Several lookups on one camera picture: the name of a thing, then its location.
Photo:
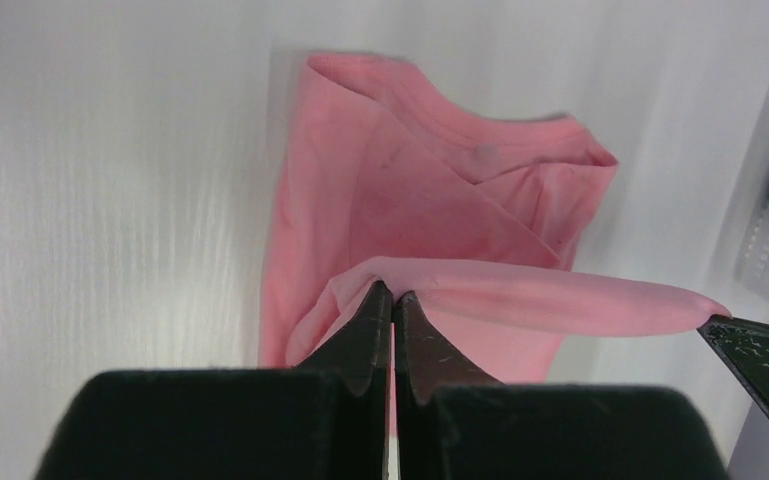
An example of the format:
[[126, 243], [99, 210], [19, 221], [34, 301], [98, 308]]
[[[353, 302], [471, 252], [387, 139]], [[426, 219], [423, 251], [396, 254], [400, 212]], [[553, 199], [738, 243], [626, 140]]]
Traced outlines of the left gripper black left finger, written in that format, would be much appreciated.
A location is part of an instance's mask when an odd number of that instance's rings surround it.
[[77, 392], [40, 479], [384, 479], [393, 297], [382, 282], [284, 369], [118, 370]]

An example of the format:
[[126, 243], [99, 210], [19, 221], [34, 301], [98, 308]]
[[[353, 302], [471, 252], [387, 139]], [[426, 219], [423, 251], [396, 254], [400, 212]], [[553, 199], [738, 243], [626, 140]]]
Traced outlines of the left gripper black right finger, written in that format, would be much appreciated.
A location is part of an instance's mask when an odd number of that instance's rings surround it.
[[404, 295], [393, 313], [404, 479], [724, 479], [705, 421], [677, 391], [508, 385]]

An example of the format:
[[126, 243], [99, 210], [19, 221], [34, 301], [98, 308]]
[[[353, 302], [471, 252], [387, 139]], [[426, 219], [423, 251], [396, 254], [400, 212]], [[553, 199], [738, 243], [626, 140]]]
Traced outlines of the pink t shirt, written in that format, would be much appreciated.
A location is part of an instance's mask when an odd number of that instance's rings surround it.
[[538, 383], [569, 335], [682, 333], [725, 308], [576, 273], [618, 162], [573, 117], [501, 121], [409, 62], [309, 56], [300, 70], [261, 287], [259, 363], [301, 363], [382, 281], [414, 293], [467, 358]]

